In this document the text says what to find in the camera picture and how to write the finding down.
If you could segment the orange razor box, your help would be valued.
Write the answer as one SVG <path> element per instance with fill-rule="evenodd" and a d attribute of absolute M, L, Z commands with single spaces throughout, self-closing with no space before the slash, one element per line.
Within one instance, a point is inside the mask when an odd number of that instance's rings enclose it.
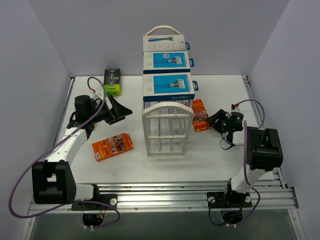
<path fill-rule="evenodd" d="M 195 99 L 191 101 L 191 108 L 193 110 L 192 126 L 195 132 L 202 132 L 209 130 L 211 125 L 206 122 L 209 117 L 207 110 L 201 99 Z"/>
<path fill-rule="evenodd" d="M 95 160 L 100 162 L 134 149 L 131 136 L 121 133 L 92 144 Z"/>

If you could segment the blue Harry's razor box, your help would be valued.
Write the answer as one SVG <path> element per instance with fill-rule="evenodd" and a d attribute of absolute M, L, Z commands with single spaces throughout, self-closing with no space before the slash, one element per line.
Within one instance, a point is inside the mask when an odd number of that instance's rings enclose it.
<path fill-rule="evenodd" d="M 190 73 L 195 66 L 187 51 L 153 51 L 143 53 L 143 74 Z"/>
<path fill-rule="evenodd" d="M 142 76 L 143 101 L 188 101 L 195 98 L 198 82 L 190 73 L 159 73 Z"/>

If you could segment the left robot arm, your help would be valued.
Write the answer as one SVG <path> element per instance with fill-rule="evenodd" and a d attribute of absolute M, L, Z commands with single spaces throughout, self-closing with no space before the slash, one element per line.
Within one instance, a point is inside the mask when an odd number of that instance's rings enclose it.
<path fill-rule="evenodd" d="M 108 96 L 108 100 L 111 107 L 100 97 L 79 95 L 74 99 L 75 111 L 70 116 L 64 137 L 43 161 L 31 168 L 33 199 L 37 205 L 80 203 L 90 210 L 100 206 L 98 186 L 76 183 L 70 164 L 90 138 L 96 123 L 113 125 L 133 113 L 113 96 Z"/>

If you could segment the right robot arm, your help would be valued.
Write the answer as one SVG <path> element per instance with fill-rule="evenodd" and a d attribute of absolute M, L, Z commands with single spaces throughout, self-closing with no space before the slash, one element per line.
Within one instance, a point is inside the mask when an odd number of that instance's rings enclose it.
<path fill-rule="evenodd" d="M 243 134 L 243 167 L 230 178 L 223 192 L 208 192 L 210 208 L 249 208 L 252 206 L 250 189 L 264 174 L 279 168 L 283 163 L 283 151 L 278 131 L 260 129 L 247 125 L 244 115 L 237 107 L 231 112 L 220 109 L 205 119 L 233 147 L 238 146 L 236 134 Z"/>

